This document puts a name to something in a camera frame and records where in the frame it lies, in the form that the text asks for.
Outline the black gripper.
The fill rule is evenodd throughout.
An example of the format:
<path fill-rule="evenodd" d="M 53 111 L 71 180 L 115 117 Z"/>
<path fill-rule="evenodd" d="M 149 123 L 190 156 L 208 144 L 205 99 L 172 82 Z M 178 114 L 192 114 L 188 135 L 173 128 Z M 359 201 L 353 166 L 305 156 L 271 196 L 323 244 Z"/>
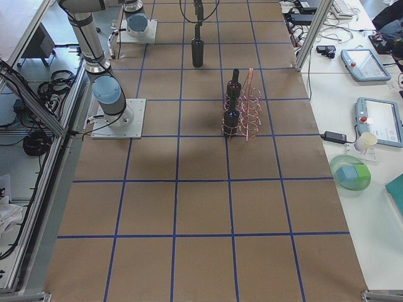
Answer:
<path fill-rule="evenodd" d="M 202 25 L 203 23 L 203 3 L 202 0 L 194 0 L 193 1 L 195 9 L 197 9 L 196 17 L 197 17 L 197 24 Z"/>

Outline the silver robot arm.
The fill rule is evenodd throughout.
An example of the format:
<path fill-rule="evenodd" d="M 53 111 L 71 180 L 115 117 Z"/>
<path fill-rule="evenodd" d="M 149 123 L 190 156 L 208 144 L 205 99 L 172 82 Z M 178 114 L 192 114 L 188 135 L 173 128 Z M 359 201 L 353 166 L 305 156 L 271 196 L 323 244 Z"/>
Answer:
<path fill-rule="evenodd" d="M 106 124 L 129 125 L 133 120 L 133 113 L 128 109 L 128 104 L 121 85 L 113 75 L 110 64 L 106 61 L 96 31 L 93 12 L 105 10 L 111 3 L 122 4 L 123 15 L 126 18 L 126 31 L 129 35 L 144 32 L 149 20 L 144 14 L 142 1 L 57 1 L 59 7 L 67 14 L 79 42 L 84 60 L 86 72 L 89 75 L 95 98 L 101 106 Z M 195 23 L 195 37 L 191 42 L 193 66 L 199 68 L 203 65 L 204 41 L 200 36 L 200 27 L 204 18 L 202 1 L 193 1 L 197 21 L 188 20 L 179 8 L 183 17 L 188 22 Z"/>
<path fill-rule="evenodd" d="M 148 27 L 148 19 L 141 0 L 128 1 L 123 5 L 123 13 L 127 22 L 126 31 L 130 36 L 144 34 Z"/>

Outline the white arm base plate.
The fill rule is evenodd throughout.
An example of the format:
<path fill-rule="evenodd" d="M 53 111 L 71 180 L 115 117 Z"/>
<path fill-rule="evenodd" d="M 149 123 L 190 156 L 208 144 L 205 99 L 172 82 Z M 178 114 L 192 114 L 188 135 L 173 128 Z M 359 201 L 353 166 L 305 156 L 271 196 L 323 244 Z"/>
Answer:
<path fill-rule="evenodd" d="M 94 131 L 90 133 L 93 139 L 126 139 L 142 138 L 144 125 L 146 99 L 127 99 L 127 106 L 123 115 L 115 121 L 118 116 L 104 115 L 101 106 L 98 106 L 97 114 L 101 115 L 94 121 Z"/>
<path fill-rule="evenodd" d="M 127 31 L 127 21 L 123 20 L 117 42 L 121 44 L 155 44 L 157 24 L 157 20 L 148 20 L 145 31 Z"/>

